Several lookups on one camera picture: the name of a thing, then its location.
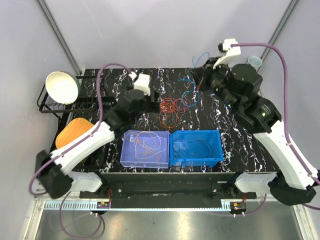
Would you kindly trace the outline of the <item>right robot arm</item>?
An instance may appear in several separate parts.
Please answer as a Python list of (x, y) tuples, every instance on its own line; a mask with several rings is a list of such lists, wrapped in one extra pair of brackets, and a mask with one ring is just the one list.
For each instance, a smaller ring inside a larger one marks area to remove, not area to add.
[(285, 137), (285, 122), (275, 105), (258, 94), (263, 77), (248, 64), (229, 67), (212, 57), (191, 74), (198, 90), (211, 90), (230, 108), (235, 120), (268, 151), (279, 170), (271, 173), (236, 173), (227, 185), (228, 195), (270, 194), (287, 206), (307, 205), (316, 196), (319, 171), (292, 150)]

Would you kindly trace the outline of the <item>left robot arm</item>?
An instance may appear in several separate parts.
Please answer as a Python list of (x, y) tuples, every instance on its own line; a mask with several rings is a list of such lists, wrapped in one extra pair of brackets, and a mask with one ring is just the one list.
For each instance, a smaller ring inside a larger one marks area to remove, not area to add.
[(38, 180), (52, 199), (71, 191), (91, 192), (95, 197), (103, 198), (108, 193), (108, 186), (100, 175), (74, 172), (73, 169), (94, 151), (130, 130), (144, 113), (159, 113), (159, 92), (154, 91), (152, 97), (154, 100), (142, 90), (132, 88), (118, 99), (112, 109), (103, 113), (92, 128), (74, 141), (51, 153), (40, 151), (36, 155), (32, 180)]

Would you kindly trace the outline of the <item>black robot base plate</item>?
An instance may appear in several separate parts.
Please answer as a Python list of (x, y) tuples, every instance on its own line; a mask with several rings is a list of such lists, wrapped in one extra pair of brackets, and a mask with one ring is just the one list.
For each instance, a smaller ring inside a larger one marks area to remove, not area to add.
[(222, 200), (254, 200), (254, 192), (243, 193), (234, 185), (235, 173), (104, 173), (102, 193), (80, 192), (82, 199), (105, 199), (111, 191), (115, 209), (209, 209), (221, 208)]

